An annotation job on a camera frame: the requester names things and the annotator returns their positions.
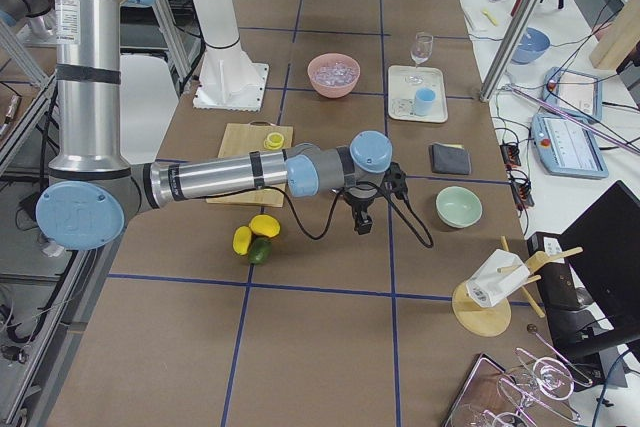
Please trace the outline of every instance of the black screen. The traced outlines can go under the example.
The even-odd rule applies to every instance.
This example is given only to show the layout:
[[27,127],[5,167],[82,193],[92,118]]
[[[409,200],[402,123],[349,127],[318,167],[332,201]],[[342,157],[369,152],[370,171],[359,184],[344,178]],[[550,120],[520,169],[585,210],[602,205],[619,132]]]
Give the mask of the black screen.
[[[629,188],[614,183],[559,241],[584,249],[571,266],[614,329],[640,325],[640,200]],[[639,357],[640,341],[628,346]]]

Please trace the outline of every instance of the blue and white device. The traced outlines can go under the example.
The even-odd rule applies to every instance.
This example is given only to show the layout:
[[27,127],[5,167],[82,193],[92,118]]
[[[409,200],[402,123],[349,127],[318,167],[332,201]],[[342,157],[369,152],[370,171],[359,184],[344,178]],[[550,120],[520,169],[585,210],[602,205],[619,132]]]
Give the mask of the blue and white device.
[[578,124],[553,114],[536,114],[531,136],[550,174],[586,179],[609,176],[594,135]]
[[542,100],[589,123],[602,120],[602,88],[594,75],[552,67],[545,75]]

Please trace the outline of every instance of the bowl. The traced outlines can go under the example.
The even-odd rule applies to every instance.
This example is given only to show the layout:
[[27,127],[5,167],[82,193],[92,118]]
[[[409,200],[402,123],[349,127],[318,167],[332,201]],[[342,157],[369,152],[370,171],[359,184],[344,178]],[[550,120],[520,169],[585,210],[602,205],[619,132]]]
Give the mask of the bowl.
[[[348,55],[322,54],[309,62],[307,74],[316,92],[330,99],[337,99],[347,95],[356,86],[360,78],[360,65]],[[331,77],[337,79],[336,85],[329,85],[333,81]]]
[[551,41],[544,32],[527,27],[527,31],[520,40],[511,62],[515,64],[533,62],[544,54],[550,45]]
[[482,204],[469,189],[452,186],[442,189],[436,197],[436,211],[445,224],[463,229],[480,220]]

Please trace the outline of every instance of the black monitor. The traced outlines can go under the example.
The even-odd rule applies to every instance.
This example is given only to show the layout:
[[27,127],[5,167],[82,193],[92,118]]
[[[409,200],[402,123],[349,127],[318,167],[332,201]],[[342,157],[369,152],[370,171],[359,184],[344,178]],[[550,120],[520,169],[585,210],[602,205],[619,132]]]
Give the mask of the black monitor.
[[640,200],[615,182],[558,238],[563,249],[581,246],[571,267],[614,329],[567,345],[581,358],[627,344],[640,360]]

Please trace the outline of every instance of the pink bowl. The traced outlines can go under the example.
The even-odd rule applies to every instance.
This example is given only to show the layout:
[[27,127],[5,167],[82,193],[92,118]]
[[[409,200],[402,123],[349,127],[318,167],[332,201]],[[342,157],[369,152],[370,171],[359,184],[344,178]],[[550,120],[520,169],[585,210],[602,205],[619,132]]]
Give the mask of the pink bowl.
[[[356,71],[356,78],[353,82],[341,86],[329,86],[320,84],[313,80],[314,74],[318,69],[327,65],[333,65],[337,62],[341,62]],[[360,65],[348,55],[336,53],[322,54],[309,62],[307,74],[309,74],[309,81],[316,92],[320,95],[324,95],[325,97],[329,97],[330,99],[337,99],[338,97],[344,97],[347,95],[356,86],[358,79],[360,78]]]

